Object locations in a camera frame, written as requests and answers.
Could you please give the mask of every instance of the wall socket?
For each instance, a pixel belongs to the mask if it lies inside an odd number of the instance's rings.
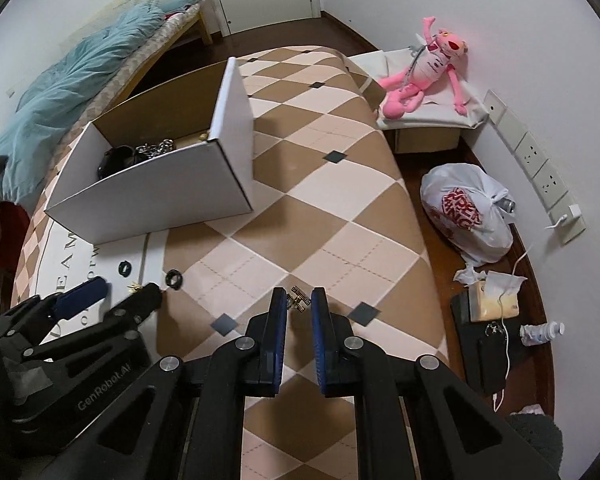
[[[560,200],[558,200],[558,203],[551,209],[551,211],[549,211],[549,218],[551,219],[551,222],[555,224],[562,215],[569,216],[569,206],[575,203],[576,201],[574,197],[571,195],[571,193],[567,192]],[[566,244],[573,240],[586,228],[587,225],[584,223],[584,218],[581,216],[574,221],[559,225],[555,229],[555,232],[560,237],[560,241],[563,244]]]
[[[583,232],[586,225],[582,213],[579,218],[573,220],[574,213],[570,206],[577,205],[577,202],[567,189],[554,164],[546,156],[536,138],[527,130],[527,127],[493,91],[489,90],[485,95],[484,105],[498,134],[514,152],[518,164],[525,171],[529,182],[538,193],[552,223],[555,224],[562,215],[571,218],[571,221],[556,229],[562,243],[569,242]]]
[[[520,144],[516,148],[515,155],[529,179],[533,179],[536,173],[540,171],[540,168],[542,168],[542,165],[549,159],[540,146],[538,146],[538,142],[530,132],[527,132],[522,137]]]
[[[568,191],[551,159],[546,161],[536,173],[533,184],[547,210],[551,209]]]

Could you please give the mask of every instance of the plastic bag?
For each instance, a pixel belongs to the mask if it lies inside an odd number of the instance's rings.
[[[473,164],[433,168],[420,186],[429,219],[475,267],[497,262],[513,243],[513,215],[495,205],[504,197],[509,190]]]

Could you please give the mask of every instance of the metal chain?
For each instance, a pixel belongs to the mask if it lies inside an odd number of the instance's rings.
[[[136,152],[144,153],[147,158],[154,158],[154,156],[172,152],[175,150],[175,147],[176,145],[173,140],[164,139],[160,144],[140,144],[140,146],[136,148]]]

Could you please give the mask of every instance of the gray fluffy object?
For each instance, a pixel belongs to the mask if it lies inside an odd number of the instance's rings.
[[[550,416],[535,413],[513,413],[505,420],[551,466],[558,471],[562,462],[562,432]]]

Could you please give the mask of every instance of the blue gray comforter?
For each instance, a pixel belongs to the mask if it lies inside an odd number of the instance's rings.
[[[29,211],[35,206],[62,136],[125,59],[163,22],[161,8],[135,6],[40,74],[22,95],[0,136],[0,155],[9,157],[0,179],[0,201],[22,205]]]

